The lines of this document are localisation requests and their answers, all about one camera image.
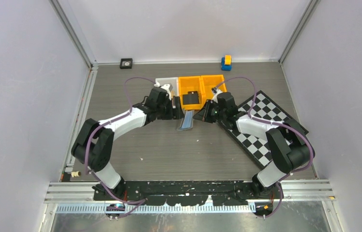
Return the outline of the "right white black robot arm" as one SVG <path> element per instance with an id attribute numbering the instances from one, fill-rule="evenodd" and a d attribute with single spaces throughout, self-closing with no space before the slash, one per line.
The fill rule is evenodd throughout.
<path id="1" fill-rule="evenodd" d="M 271 193 L 273 185 L 291 173 L 309 168 L 315 157 L 315 151 L 297 121 L 271 121 L 253 116 L 250 111 L 241 111 L 229 92 L 217 93 L 207 100 L 193 118 L 207 123 L 219 122 L 234 132 L 267 141 L 272 160 L 253 176 L 250 183 L 253 194 L 261 199 Z"/>

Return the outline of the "small black square device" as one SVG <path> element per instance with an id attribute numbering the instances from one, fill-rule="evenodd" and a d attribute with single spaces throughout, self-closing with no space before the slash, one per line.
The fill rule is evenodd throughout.
<path id="1" fill-rule="evenodd" d="M 133 59 L 132 58 L 121 58 L 120 69 L 132 69 Z"/>

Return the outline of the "middle orange plastic bin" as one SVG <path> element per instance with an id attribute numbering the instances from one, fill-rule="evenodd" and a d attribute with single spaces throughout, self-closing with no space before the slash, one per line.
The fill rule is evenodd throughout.
<path id="1" fill-rule="evenodd" d="M 179 96 L 181 99 L 181 107 L 184 110 L 200 110 L 201 107 L 201 91 L 202 91 L 201 76 L 180 76 L 179 77 Z M 188 91 L 197 91 L 199 94 L 200 104 L 183 105 L 182 95 Z"/>

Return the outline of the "slotted metal rail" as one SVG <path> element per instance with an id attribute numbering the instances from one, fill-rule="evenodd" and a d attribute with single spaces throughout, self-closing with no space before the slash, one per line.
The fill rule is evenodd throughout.
<path id="1" fill-rule="evenodd" d="M 170 206 L 164 204 L 162 206 L 151 205 L 124 205 L 122 203 L 60 203 L 55 212 L 61 214 L 125 214 L 132 212 L 133 214 L 180 214 L 180 213 L 254 213 L 256 206 L 254 203 L 246 205 L 221 205 L 215 206 L 212 203 L 203 205 L 181 206 L 177 204 Z"/>

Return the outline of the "black white checkerboard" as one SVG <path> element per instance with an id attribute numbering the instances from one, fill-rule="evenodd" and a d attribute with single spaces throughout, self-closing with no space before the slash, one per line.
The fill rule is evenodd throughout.
<path id="1" fill-rule="evenodd" d="M 255 100 L 253 97 L 250 97 L 239 104 L 239 111 L 248 111 L 252 103 L 254 103 L 254 107 L 251 110 L 253 116 L 272 121 L 287 121 L 289 119 L 294 119 L 294 117 L 288 114 L 281 106 L 261 90 L 257 92 Z M 261 169 L 272 161 L 272 155 L 267 141 L 253 135 L 229 130 L 221 122 L 218 124 Z"/>

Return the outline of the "white plastic bin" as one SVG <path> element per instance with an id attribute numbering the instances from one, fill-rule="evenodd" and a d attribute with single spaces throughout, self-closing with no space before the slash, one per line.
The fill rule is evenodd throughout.
<path id="1" fill-rule="evenodd" d="M 174 96 L 179 96 L 179 78 L 178 77 L 166 77 L 166 78 L 156 78 L 155 82 L 159 82 L 161 85 L 163 84 L 171 84 L 172 89 L 172 99 Z"/>

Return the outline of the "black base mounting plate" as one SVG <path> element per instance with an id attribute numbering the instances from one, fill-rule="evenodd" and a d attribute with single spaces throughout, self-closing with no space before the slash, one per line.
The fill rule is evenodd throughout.
<path id="1" fill-rule="evenodd" d="M 115 188 L 93 186 L 95 201 L 119 198 L 149 206 L 201 206 L 211 200 L 214 206 L 245 205 L 248 200 L 271 202 L 280 197 L 277 186 L 257 189 L 243 180 L 226 181 L 121 181 Z"/>

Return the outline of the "blue yellow toy block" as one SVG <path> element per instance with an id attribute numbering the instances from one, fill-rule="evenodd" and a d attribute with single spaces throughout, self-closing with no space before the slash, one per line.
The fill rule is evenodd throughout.
<path id="1" fill-rule="evenodd" d="M 221 70 L 231 71 L 232 69 L 232 57 L 231 55 L 225 55 L 221 58 Z"/>

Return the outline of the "orange plastic bin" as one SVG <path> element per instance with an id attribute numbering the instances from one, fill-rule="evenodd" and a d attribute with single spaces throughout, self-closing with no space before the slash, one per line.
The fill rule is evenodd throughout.
<path id="1" fill-rule="evenodd" d="M 202 75 L 202 91 L 201 91 L 201 107 L 204 106 L 206 100 L 211 100 L 213 93 L 211 89 L 213 87 L 219 88 L 223 92 L 227 92 L 225 84 L 219 85 L 221 82 L 224 82 L 224 76 L 222 74 L 218 75 Z"/>
<path id="2" fill-rule="evenodd" d="M 181 107 L 184 110 L 200 110 L 201 107 L 201 91 L 202 91 L 201 76 L 180 76 L 179 77 L 179 96 L 181 99 Z M 199 94 L 200 104 L 183 105 L 182 95 L 188 91 L 197 91 Z"/>

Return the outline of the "right orange plastic bin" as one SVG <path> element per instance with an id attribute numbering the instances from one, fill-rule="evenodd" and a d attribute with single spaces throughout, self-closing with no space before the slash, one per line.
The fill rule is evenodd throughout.
<path id="1" fill-rule="evenodd" d="M 213 87 L 219 88 L 223 92 L 227 92 L 225 84 L 219 85 L 221 82 L 224 82 L 224 76 L 222 74 L 218 75 L 202 75 L 202 91 L 201 91 L 201 107 L 204 106 L 206 100 L 211 100 L 213 93 L 211 89 Z"/>

